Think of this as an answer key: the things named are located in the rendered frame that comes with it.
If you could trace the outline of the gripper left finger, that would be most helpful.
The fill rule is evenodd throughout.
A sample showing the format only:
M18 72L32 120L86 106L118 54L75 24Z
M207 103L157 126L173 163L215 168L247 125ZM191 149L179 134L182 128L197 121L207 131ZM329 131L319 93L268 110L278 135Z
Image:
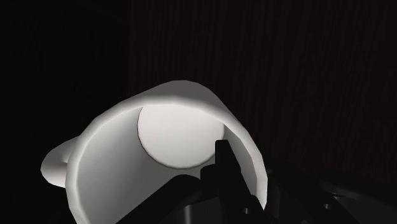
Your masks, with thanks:
M215 142L215 163L200 177L170 179L117 224L270 224L252 195L227 140Z

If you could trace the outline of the white mug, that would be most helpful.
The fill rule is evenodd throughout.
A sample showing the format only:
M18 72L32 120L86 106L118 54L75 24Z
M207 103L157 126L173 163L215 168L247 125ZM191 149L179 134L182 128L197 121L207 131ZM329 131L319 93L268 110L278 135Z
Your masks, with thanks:
M192 81L163 83L96 117L41 164L66 190L77 224L116 224L168 180L199 177L226 139L251 194L267 204L268 176L249 132L219 97Z

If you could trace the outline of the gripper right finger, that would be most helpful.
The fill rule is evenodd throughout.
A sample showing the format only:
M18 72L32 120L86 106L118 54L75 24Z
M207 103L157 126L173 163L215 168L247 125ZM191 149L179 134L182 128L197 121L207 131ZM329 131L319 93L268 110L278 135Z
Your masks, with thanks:
M397 188L323 169L315 176L261 152L268 175L266 210L277 224L397 224Z

